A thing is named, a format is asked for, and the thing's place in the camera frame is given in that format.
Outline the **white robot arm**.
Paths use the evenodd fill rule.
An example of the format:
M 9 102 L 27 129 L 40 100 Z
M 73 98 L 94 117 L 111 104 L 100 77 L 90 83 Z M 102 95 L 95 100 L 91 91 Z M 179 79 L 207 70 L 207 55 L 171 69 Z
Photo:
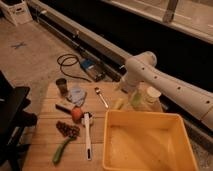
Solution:
M 156 69 L 157 57 L 151 51 L 130 57 L 120 79 L 124 92 L 134 92 L 144 81 L 186 110 L 213 131 L 213 93 Z

